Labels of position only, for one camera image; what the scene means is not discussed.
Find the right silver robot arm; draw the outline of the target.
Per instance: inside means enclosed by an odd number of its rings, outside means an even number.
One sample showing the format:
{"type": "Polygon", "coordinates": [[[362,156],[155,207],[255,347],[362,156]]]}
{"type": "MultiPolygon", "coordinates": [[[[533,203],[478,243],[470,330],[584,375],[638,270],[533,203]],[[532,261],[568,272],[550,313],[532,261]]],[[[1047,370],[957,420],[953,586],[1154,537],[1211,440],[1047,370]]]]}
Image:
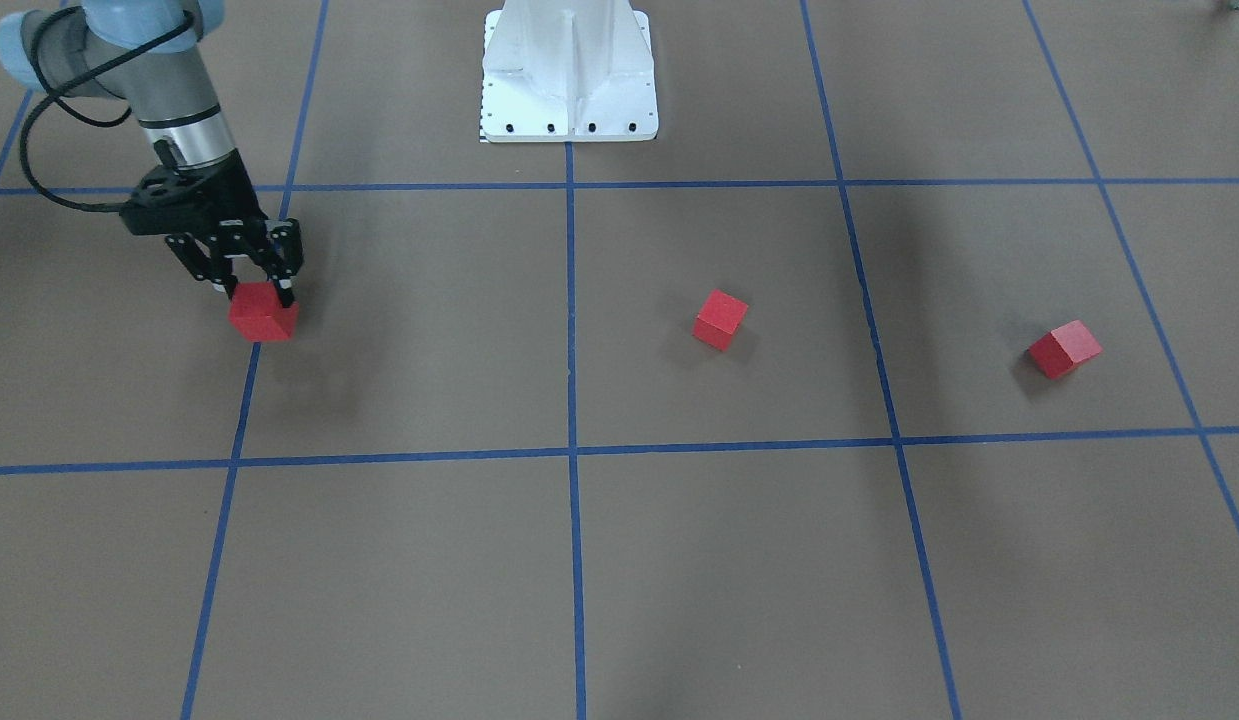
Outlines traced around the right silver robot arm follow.
{"type": "Polygon", "coordinates": [[[195,281],[234,297],[239,258],[261,269],[280,307],[295,302],[304,266],[302,229],[261,209],[232,136],[199,41],[221,27],[221,1],[81,1],[55,12],[14,12],[0,22],[0,61],[40,102],[17,135],[28,187],[61,208],[115,214],[128,232],[161,237],[195,281]],[[67,200],[33,173],[28,145],[35,123],[58,108],[88,126],[104,121],[76,108],[76,97],[112,97],[125,110],[112,126],[142,129],[156,167],[126,200],[67,200]]]}

